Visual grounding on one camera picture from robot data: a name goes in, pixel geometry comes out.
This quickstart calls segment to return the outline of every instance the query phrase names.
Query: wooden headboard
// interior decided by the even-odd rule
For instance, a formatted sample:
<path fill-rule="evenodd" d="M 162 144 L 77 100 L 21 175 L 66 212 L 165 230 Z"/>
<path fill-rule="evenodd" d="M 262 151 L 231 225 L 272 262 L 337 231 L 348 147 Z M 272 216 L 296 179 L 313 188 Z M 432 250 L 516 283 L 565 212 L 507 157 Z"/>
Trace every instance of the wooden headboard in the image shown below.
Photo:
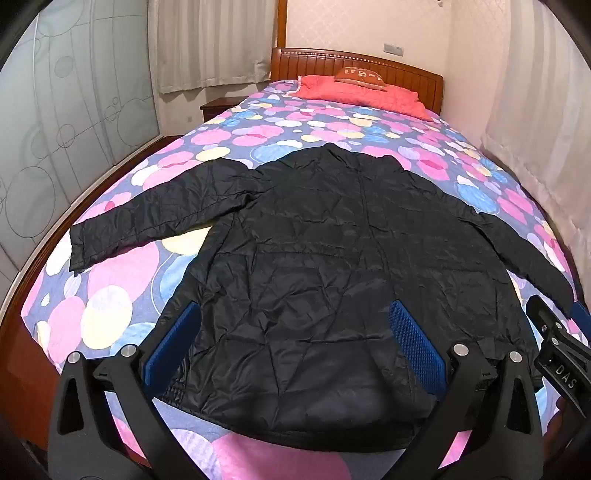
<path fill-rule="evenodd" d="M 297 80 L 298 75 L 334 75 L 343 67 L 373 70 L 389 85 L 418 93 L 423 105 L 437 114 L 443 102 L 443 77 L 397 61 L 346 51 L 316 48 L 273 48 L 271 81 Z"/>

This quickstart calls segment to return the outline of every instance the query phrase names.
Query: white curtain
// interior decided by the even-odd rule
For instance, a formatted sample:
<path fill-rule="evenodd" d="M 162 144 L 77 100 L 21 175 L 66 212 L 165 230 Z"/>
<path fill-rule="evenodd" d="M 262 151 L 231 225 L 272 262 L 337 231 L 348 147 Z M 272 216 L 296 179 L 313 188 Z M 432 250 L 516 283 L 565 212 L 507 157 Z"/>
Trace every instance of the white curtain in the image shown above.
<path fill-rule="evenodd" d="M 277 0 L 164 0 L 158 7 L 161 93 L 269 79 Z"/>
<path fill-rule="evenodd" d="M 512 0 L 506 72 L 484 147 L 558 227 L 591 300 L 591 70 L 538 0 Z"/>

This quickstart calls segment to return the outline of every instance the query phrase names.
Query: jacket sleeve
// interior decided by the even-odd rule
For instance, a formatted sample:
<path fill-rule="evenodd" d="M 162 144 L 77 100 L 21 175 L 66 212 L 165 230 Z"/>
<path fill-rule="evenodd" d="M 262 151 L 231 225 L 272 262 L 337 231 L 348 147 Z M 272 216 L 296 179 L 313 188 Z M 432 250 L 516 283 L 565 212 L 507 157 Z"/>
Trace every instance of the jacket sleeve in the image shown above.
<path fill-rule="evenodd" d="M 504 220 L 488 213 L 476 213 L 474 207 L 443 192 L 419 177 L 415 185 L 421 190 L 435 188 L 434 199 L 445 204 L 460 221 L 471 224 L 492 246 L 507 270 L 528 280 L 570 318 L 574 303 L 573 287 L 566 277 L 531 243 Z"/>
<path fill-rule="evenodd" d="M 245 206 L 260 188 L 257 174 L 238 161 L 211 160 L 74 225 L 70 270 L 81 271 L 123 249 L 181 235 Z"/>

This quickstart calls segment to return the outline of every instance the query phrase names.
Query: blue gripper pad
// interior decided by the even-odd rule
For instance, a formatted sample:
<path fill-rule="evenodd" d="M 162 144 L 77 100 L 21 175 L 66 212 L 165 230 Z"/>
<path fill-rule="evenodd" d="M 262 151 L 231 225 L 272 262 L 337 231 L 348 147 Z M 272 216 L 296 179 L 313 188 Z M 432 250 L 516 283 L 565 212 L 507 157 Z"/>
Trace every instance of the blue gripper pad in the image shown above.
<path fill-rule="evenodd" d="M 389 321 L 394 338 L 425 391 L 443 398 L 447 390 L 445 362 L 400 300 L 390 304 Z"/>
<path fill-rule="evenodd" d="M 591 342 L 591 315 L 580 301 L 573 303 L 570 311 L 570 317 L 579 327 L 579 330 L 585 335 L 585 338 Z"/>
<path fill-rule="evenodd" d="M 191 302 L 144 365 L 144 391 L 164 394 L 178 366 L 201 329 L 201 308 Z"/>

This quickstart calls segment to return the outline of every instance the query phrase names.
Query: red pillow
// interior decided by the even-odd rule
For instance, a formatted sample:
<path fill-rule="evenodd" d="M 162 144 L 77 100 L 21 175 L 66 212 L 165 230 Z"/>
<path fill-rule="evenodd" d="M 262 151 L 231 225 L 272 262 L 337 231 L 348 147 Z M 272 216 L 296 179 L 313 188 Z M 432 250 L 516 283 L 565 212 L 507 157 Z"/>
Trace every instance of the red pillow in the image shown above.
<path fill-rule="evenodd" d="M 360 87 L 373 90 L 386 90 L 386 84 L 382 77 L 373 70 L 359 69 L 357 67 L 344 67 L 335 75 L 337 82 L 352 83 Z"/>
<path fill-rule="evenodd" d="M 388 112 L 403 113 L 432 122 L 425 106 L 418 101 L 418 93 L 396 85 L 386 85 L 386 90 L 371 90 L 359 85 L 335 81 L 334 77 L 307 75 L 299 77 L 300 85 L 292 94 L 305 100 L 326 100 L 369 106 Z"/>

